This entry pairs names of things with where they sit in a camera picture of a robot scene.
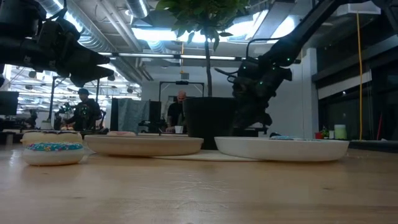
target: donut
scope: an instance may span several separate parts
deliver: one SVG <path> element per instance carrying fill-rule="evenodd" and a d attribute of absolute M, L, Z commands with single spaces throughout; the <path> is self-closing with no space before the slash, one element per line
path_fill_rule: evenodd
<path fill-rule="evenodd" d="M 108 136 L 135 136 L 136 134 L 128 131 L 110 131 Z"/>
<path fill-rule="evenodd" d="M 80 143 L 40 142 L 26 146 L 22 158 L 32 166 L 59 166 L 78 163 L 84 155 Z"/>
<path fill-rule="evenodd" d="M 82 143 L 81 134 L 75 131 L 29 131 L 21 139 L 24 146 L 37 142 L 76 142 Z"/>

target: potted plant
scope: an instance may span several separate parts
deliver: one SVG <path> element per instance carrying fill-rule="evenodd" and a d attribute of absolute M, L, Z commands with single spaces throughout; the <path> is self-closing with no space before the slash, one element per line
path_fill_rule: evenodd
<path fill-rule="evenodd" d="M 213 41 L 216 51 L 220 37 L 232 36 L 225 30 L 235 17 L 244 14 L 248 0 L 160 0 L 157 10 L 168 10 L 176 22 L 172 30 L 181 37 L 188 32 L 188 44 L 195 35 L 205 36 L 206 74 L 208 97 L 190 98 L 184 101 L 188 134 L 204 138 L 203 149 L 216 149 L 215 136 L 230 136 L 233 132 L 233 119 L 236 102 L 232 98 L 213 96 L 209 41 Z"/>

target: beige plate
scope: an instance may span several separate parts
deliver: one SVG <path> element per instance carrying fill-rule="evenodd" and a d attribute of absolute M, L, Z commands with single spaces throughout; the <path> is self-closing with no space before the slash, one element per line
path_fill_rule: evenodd
<path fill-rule="evenodd" d="M 161 136 L 104 136 L 85 137 L 95 152 L 121 156 L 179 156 L 197 153 L 203 139 Z"/>

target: computer monitor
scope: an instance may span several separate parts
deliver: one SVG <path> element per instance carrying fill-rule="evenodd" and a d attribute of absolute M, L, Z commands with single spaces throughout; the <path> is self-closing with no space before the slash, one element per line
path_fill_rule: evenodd
<path fill-rule="evenodd" d="M 0 91 L 0 115 L 16 115 L 19 92 Z"/>

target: bald man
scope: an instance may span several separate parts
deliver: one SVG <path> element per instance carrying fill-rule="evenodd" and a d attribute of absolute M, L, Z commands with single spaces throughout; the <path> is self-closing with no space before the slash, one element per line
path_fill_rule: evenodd
<path fill-rule="evenodd" d="M 187 98 L 187 93 L 180 90 L 177 95 L 177 102 L 172 103 L 167 112 L 167 132 L 174 130 L 174 126 L 183 125 L 185 119 L 182 111 L 182 102 Z"/>

